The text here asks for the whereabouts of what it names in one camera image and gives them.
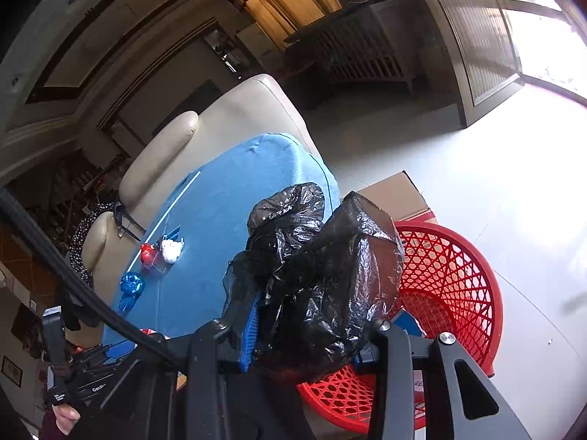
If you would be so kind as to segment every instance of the blue cloth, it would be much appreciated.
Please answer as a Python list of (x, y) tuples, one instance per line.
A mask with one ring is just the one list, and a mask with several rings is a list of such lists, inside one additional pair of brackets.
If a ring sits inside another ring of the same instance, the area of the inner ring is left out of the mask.
[[(315, 182), (325, 195), (324, 221), (339, 204), (338, 185), (321, 160), (308, 154), (289, 134), (264, 134), (228, 150), (184, 179), (159, 210), (147, 236), (178, 195), (150, 243), (181, 226), (184, 249), (170, 269), (157, 279), (146, 273), (145, 290), (126, 319), (140, 329), (154, 329), (169, 337), (190, 334), (221, 316), (226, 295), (222, 278), (228, 262), (245, 249), (247, 220), (263, 198), (297, 183)], [(140, 272), (133, 253), (127, 270)], [(120, 290), (112, 308), (118, 309)], [(104, 344), (123, 338), (105, 327)]]

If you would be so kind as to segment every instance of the beige leather sofa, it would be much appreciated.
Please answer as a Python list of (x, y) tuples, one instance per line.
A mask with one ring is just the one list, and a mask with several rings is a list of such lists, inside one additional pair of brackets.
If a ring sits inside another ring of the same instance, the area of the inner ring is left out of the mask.
[[(125, 221), (141, 238), (175, 186), (192, 170), (256, 135), (286, 132), (321, 160), (301, 115), (267, 74), (254, 76), (228, 91), (202, 114), (189, 111), (172, 120), (130, 166), (119, 189), (120, 200), (139, 226)], [(81, 253), (93, 273), (96, 293), (107, 303), (138, 243), (119, 233), (114, 215), (100, 215)], [(67, 332), (76, 345), (100, 342), (102, 328)]]

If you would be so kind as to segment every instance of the white floor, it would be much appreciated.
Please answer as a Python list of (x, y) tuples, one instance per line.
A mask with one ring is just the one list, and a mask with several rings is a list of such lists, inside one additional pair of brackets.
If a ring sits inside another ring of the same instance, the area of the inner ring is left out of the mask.
[(341, 195), (405, 170), (475, 243), (504, 302), (495, 385), (533, 440), (562, 439), (587, 403), (587, 109), (527, 85), (460, 129), (455, 105), (382, 91), (303, 114)]

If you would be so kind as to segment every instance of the black cable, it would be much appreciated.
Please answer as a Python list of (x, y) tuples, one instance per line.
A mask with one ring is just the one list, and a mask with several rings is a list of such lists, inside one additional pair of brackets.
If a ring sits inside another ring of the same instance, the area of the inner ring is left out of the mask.
[(4, 215), (5, 219), (12, 223), (29, 247), (53, 270), (57, 278), (63, 281), (72, 295), (92, 309), (110, 328), (135, 344), (151, 350), (187, 375), (185, 362), (122, 318), (81, 280), (33, 218), (5, 187), (0, 188), (0, 215)]

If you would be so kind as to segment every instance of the polka dot cloth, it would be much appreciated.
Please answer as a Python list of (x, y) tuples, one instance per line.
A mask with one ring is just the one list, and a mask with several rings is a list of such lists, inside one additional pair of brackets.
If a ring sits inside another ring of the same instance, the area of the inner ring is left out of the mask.
[(73, 270), (79, 275), (79, 277), (90, 287), (94, 287), (94, 278), (92, 272), (88, 271), (81, 260), (81, 248), (83, 248), (83, 242), (86, 240), (87, 232), (90, 231), (92, 224), (96, 221), (102, 213), (113, 212), (114, 204), (112, 203), (98, 203), (95, 209), (80, 221), (75, 233), (72, 237), (70, 245), (69, 262)]

